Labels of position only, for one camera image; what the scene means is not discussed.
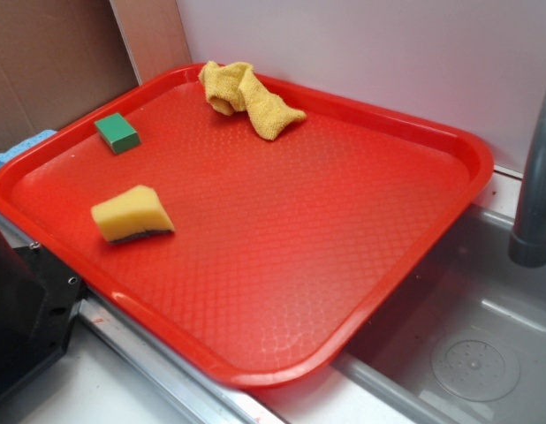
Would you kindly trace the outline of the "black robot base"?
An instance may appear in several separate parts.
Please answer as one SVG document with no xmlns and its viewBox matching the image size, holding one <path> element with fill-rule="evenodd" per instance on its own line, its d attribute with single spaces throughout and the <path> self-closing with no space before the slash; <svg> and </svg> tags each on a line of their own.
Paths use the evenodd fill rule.
<svg viewBox="0 0 546 424">
<path fill-rule="evenodd" d="M 0 404 L 65 355 L 84 291 L 49 249 L 0 231 Z"/>
</svg>

